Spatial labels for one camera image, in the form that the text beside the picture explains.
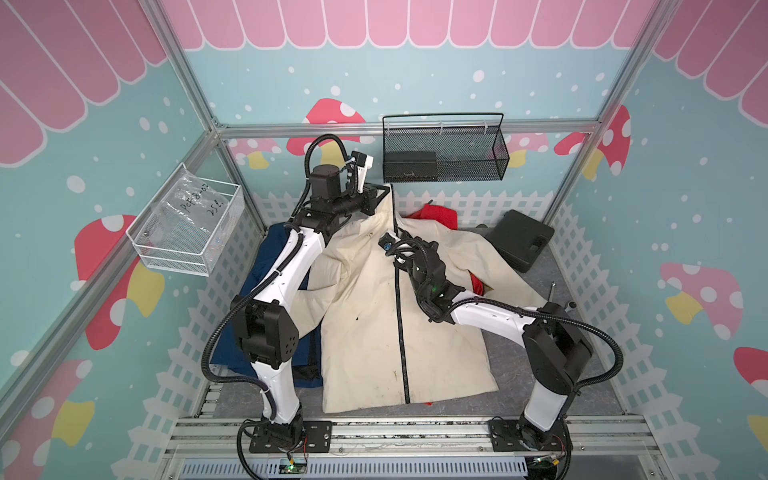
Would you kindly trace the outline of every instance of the black case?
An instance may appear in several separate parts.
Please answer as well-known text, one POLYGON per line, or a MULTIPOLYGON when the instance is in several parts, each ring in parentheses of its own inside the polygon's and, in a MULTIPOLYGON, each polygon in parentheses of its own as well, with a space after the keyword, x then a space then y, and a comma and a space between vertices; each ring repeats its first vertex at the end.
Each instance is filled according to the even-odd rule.
POLYGON ((510 210, 485 238, 509 266, 527 272, 554 235, 554 228, 510 210))

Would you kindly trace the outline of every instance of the black cable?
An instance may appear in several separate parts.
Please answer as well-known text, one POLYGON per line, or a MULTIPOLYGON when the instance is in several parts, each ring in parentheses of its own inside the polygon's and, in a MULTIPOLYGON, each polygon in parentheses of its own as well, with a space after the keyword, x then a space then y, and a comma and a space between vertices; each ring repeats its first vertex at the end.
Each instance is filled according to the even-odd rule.
MULTIPOLYGON (((310 157, 312 157, 312 152, 315 150, 315 147, 317 147, 319 144, 323 143, 326 140, 333 140, 339 145, 339 149, 341 150, 341 155, 346 161, 347 154, 346 154, 346 148, 344 148, 344 143, 341 141, 341 138, 338 138, 334 134, 322 134, 318 138, 314 139, 312 143, 309 145, 309 147, 306 148, 306 153, 304 154, 304 177, 306 178, 306 183, 304 184, 304 191, 301 193, 301 197, 299 197, 298 203, 296 203, 296 207, 293 209, 293 213, 290 215, 291 219, 296 218, 296 215, 299 214, 299 210, 301 210, 302 204, 304 203, 304 200, 306 200, 306 196, 310 193, 310 157)), ((357 175, 356 173, 353 175, 355 184, 357 184, 357 175)))
POLYGON ((574 449, 574 444, 571 441, 571 432, 568 431, 568 423, 563 420, 563 432, 565 433, 565 460, 563 461, 563 468, 558 473, 558 476, 554 478, 554 480, 563 480, 565 478, 566 474, 568 473, 568 469, 571 467, 571 452, 574 449))
POLYGON ((538 312, 536 310, 526 310, 519 306, 507 305, 506 303, 499 302, 497 300, 491 300, 489 298, 484 298, 482 296, 474 296, 472 298, 459 300, 458 302, 451 305, 448 311, 446 311, 445 314, 443 314, 443 316, 440 317, 438 321, 439 322, 445 321, 446 319, 449 318, 453 310, 456 310, 460 306, 466 305, 468 303, 487 303, 488 305, 497 306, 504 310, 508 310, 509 312, 516 313, 520 316, 529 316, 531 318, 540 319, 540 320, 565 323, 567 325, 572 325, 582 330, 586 330, 589 333, 592 333, 599 339, 606 342, 608 346, 610 346, 611 350, 613 350, 614 352, 614 365, 607 372, 604 372, 600 375, 593 376, 588 379, 584 379, 577 382, 576 385, 574 386, 574 390, 576 392, 578 392, 581 388, 585 386, 594 385, 595 383, 605 382, 606 380, 614 378, 621 371, 621 367, 624 366, 624 354, 621 352, 621 348, 619 348, 619 345, 618 343, 616 343, 616 340, 612 339, 610 335, 598 329, 597 327, 589 325, 588 323, 579 322, 572 318, 552 315, 551 313, 538 312))
POLYGON ((288 263, 290 263, 291 260, 299 253, 299 250, 301 249, 301 245, 304 241, 304 235, 301 233, 301 230, 299 227, 292 223, 286 223, 286 227, 290 228, 291 230, 294 230, 298 233, 298 238, 296 239, 296 245, 293 247, 293 249, 288 253, 288 256, 286 257, 283 262, 277 266, 274 272, 272 272, 267 278, 261 281, 256 288, 251 290, 249 294, 244 296, 240 302, 238 302, 232 310, 229 311, 227 315, 224 316, 224 318, 221 320, 219 325, 216 327, 213 333, 210 334, 210 337, 208 338, 208 341, 205 344, 205 348, 203 349, 203 354, 200 356, 200 369, 203 371, 203 376, 208 379, 211 382, 216 383, 237 383, 237 382, 244 382, 244 383, 252 383, 255 386, 259 387, 261 391, 264 393, 264 396, 266 396, 266 400, 270 404, 271 408, 271 415, 270 420, 275 419, 275 415, 277 414, 277 405, 275 403, 274 397, 272 397, 272 392, 270 392, 269 386, 267 386, 266 383, 262 382, 258 378, 253 378, 250 376, 219 376, 215 373, 210 371, 210 357, 214 352, 214 347, 216 346, 216 342, 218 341, 219 337, 221 336, 221 332, 223 332, 224 327, 227 326, 227 324, 234 318, 235 314, 239 311, 241 311, 251 300, 253 300, 256 295, 261 293, 270 283, 272 283, 282 272, 285 270, 288 263))
POLYGON ((237 448, 237 458, 240 460, 240 465, 243 467, 243 470, 248 474, 249 477, 251 477, 253 480, 266 480, 263 477, 260 477, 256 474, 256 472, 251 469, 250 465, 248 465, 248 462, 245 459, 245 455, 243 454, 243 434, 245 433, 247 436, 253 438, 253 434, 248 433, 246 430, 249 427, 260 427, 262 425, 267 424, 266 421, 264 422, 256 422, 254 420, 245 419, 243 423, 240 425, 240 428, 237 430, 237 439, 235 441, 235 447, 237 448))

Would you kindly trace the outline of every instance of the black mesh basket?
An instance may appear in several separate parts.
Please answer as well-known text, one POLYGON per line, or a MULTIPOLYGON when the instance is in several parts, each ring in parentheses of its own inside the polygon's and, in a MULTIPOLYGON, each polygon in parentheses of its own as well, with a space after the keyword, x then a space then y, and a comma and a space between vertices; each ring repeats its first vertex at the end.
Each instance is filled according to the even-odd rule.
POLYGON ((404 114, 382 119, 385 182, 501 180, 504 114, 404 114))

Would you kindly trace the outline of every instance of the black box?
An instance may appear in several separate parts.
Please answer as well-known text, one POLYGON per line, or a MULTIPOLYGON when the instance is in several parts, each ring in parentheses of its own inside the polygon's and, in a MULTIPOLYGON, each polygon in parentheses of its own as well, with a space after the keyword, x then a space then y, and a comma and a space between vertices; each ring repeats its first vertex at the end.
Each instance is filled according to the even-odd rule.
POLYGON ((554 228, 510 210, 485 238, 509 266, 527 272, 554 235, 554 228))
POLYGON ((433 151, 393 151, 386 155, 384 181, 438 180, 437 154, 433 151))

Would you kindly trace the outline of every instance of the jacket zipper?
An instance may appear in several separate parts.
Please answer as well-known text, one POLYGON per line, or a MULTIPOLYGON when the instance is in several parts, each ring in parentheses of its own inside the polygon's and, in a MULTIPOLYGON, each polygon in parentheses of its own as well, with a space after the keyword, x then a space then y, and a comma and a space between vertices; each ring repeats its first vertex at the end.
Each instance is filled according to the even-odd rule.
MULTIPOLYGON (((390 190, 392 195, 392 225, 395 227, 395 235, 399 234, 397 227, 397 217, 395 210, 395 192, 390 190)), ((402 390, 406 395, 406 403, 411 402, 411 392, 408 387, 408 366, 406 365, 406 341, 402 338, 402 311, 400 310, 400 269, 395 265, 395 309, 397 310, 397 336, 400 341, 400 367, 402 368, 402 390)))

